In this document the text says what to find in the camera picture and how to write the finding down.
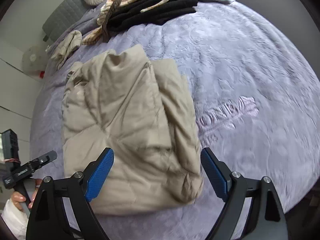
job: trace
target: bed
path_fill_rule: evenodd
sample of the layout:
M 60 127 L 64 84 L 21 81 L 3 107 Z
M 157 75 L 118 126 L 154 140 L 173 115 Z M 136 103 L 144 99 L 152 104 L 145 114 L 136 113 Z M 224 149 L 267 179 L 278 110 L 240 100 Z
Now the bed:
M 83 36 L 93 30 L 101 6 L 68 28 L 49 54 L 72 30 Z M 49 61 L 34 108 L 30 152 L 33 159 L 55 150 L 58 158 L 34 177 L 64 177 L 61 101 L 72 64 L 108 49 L 120 53 L 141 44 L 150 59 L 173 58 L 180 73 L 187 75 L 202 147 L 210 147 L 231 170 L 247 178 L 269 176 L 285 212 L 304 197 L 320 175 L 318 78 L 295 46 L 245 5 L 200 2 L 196 11 L 162 26 L 133 26 L 108 43 L 100 39 L 81 46 L 58 71 Z M 249 204 L 244 204 L 233 238 L 241 235 Z M 65 205 L 70 225 L 77 229 L 70 204 Z M 97 218 L 113 240 L 200 240 L 222 207 L 205 177 L 203 192 L 193 205 Z

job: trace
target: black handle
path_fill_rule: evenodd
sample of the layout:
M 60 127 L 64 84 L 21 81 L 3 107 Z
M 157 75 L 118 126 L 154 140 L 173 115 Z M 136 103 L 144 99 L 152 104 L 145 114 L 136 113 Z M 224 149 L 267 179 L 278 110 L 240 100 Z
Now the black handle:
M 19 192 L 20 194 L 22 194 L 25 198 L 26 198 L 26 205 L 27 207 L 29 206 L 29 204 L 31 203 L 31 200 L 28 196 L 28 192 L 26 190 L 26 188 L 24 187 L 23 182 L 18 182 L 13 189 L 17 192 Z

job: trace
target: white sleeve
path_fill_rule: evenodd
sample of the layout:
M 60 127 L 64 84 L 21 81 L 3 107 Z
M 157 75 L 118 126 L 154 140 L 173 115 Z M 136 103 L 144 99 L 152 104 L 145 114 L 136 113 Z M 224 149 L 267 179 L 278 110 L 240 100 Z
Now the white sleeve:
M 18 240 L 26 239 L 28 217 L 14 206 L 11 199 L 7 200 L 5 204 L 2 218 Z

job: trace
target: red object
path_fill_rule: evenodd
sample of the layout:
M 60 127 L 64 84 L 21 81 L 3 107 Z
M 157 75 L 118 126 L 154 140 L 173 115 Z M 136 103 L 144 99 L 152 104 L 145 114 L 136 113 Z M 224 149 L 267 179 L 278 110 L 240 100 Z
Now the red object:
M 41 72 L 40 72 L 39 77 L 40 77 L 40 78 L 43 78 L 43 77 L 44 77 L 44 71 L 41 71 Z
M 5 162 L 5 163 L 19 163 L 19 164 L 20 164 L 20 160 L 19 160 L 19 159 L 15 159 L 15 158 L 12 158 L 12 159 L 4 159 L 4 162 Z

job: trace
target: brown strap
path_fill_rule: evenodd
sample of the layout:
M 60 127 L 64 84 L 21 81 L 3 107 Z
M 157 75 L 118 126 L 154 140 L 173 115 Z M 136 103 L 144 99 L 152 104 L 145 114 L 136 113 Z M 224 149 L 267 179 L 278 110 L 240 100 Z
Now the brown strap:
M 114 11 L 119 7 L 122 0 L 114 0 L 113 3 L 110 6 L 110 9 L 108 13 L 106 14 L 106 17 L 102 23 L 102 36 L 103 36 L 103 42 L 108 42 L 110 40 L 110 35 L 107 30 L 107 23 L 110 19 L 111 15 L 114 13 Z
M 15 159 L 15 158 L 5 159 L 4 162 L 5 163 L 19 163 L 20 164 L 20 160 L 19 159 Z

